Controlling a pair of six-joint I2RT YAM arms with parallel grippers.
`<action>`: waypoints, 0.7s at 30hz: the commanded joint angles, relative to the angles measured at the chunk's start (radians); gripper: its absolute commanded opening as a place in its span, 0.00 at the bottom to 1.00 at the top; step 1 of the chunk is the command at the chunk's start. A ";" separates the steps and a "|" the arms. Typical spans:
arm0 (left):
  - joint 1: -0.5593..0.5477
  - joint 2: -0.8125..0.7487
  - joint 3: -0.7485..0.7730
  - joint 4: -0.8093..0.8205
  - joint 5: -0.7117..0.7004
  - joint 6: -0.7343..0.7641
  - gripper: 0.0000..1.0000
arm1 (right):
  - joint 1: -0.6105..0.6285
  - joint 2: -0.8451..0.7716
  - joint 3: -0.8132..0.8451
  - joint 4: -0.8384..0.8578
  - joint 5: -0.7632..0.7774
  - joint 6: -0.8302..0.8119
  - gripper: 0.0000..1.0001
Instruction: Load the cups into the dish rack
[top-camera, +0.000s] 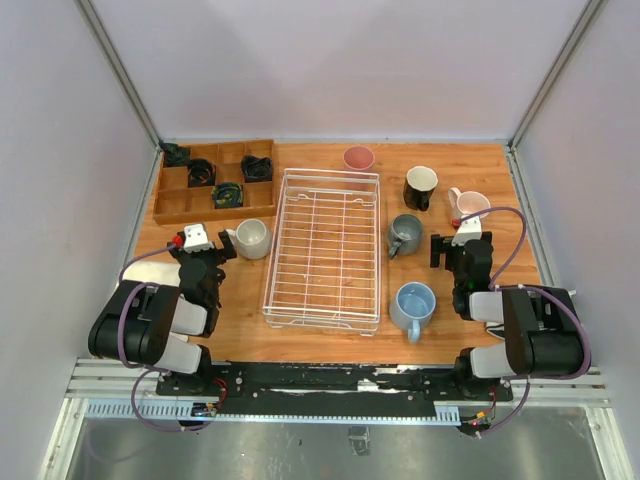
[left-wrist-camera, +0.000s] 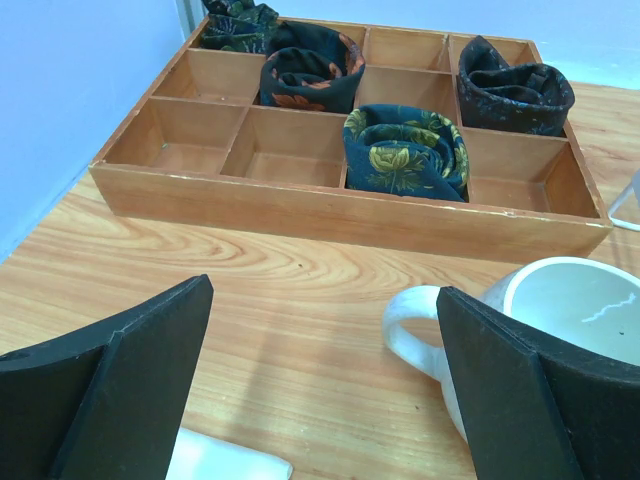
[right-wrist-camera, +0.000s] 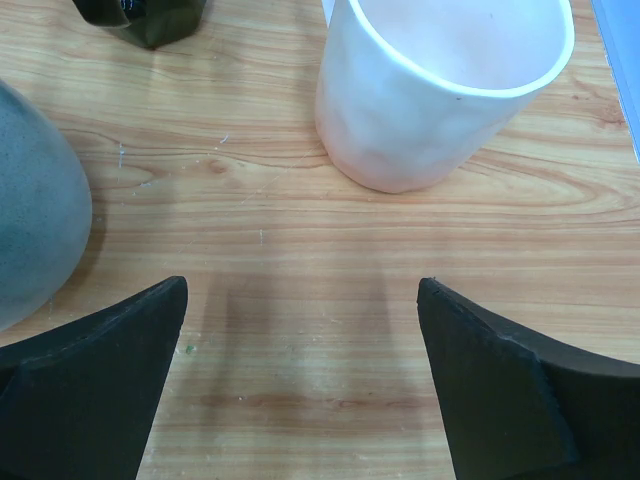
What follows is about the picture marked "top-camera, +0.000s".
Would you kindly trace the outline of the white speckled mug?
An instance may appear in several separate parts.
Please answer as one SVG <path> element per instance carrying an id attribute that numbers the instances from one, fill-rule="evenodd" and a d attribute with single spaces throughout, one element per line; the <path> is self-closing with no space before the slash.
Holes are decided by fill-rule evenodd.
<path id="1" fill-rule="evenodd" d="M 259 219 L 247 219 L 236 229 L 226 229 L 238 254 L 249 260 L 267 256 L 271 249 L 272 233 Z"/>

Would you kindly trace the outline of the grey-green speckled mug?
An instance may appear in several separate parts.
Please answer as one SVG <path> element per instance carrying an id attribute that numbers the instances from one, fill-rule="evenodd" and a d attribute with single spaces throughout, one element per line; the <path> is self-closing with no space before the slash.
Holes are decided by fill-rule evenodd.
<path id="1" fill-rule="evenodd" d="M 422 236 L 423 226 L 419 218 L 411 214 L 397 216 L 387 230 L 388 258 L 414 254 L 419 249 Z"/>

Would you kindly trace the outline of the light pink mug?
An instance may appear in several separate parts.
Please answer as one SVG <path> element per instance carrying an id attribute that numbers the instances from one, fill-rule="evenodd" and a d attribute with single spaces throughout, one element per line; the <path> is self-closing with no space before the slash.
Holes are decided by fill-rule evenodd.
<path id="1" fill-rule="evenodd" d="M 461 192 L 457 187 L 451 187 L 448 190 L 448 198 L 452 208 L 452 220 L 455 222 L 459 222 L 462 217 L 491 207 L 485 195 L 476 191 Z"/>

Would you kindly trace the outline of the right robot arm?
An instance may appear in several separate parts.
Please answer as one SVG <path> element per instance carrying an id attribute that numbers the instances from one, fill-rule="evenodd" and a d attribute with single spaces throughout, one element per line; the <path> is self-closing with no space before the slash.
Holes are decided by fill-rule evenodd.
<path id="1" fill-rule="evenodd" d="M 452 236 L 433 234 L 430 266 L 453 274 L 452 305 L 466 321 L 501 329 L 502 342 L 468 347 L 446 375 L 466 400 L 494 393 L 502 380 L 579 378 L 591 366 L 588 338 L 571 295 L 536 285 L 492 287 L 492 234 L 458 244 Z"/>

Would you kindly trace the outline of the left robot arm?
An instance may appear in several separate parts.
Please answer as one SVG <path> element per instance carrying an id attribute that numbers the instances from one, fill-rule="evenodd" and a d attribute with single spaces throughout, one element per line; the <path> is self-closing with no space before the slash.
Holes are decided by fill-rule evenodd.
<path id="1" fill-rule="evenodd" d="M 212 365 L 209 349 L 181 336 L 208 338 L 219 318 L 222 265 L 237 257 L 227 230 L 218 233 L 217 247 L 202 223 L 179 231 L 157 253 L 168 252 L 179 264 L 176 286 L 120 277 L 118 285 L 94 322 L 89 352 L 119 360 L 128 368 L 145 367 L 169 375 L 159 394 L 221 395 L 228 384 Z"/>

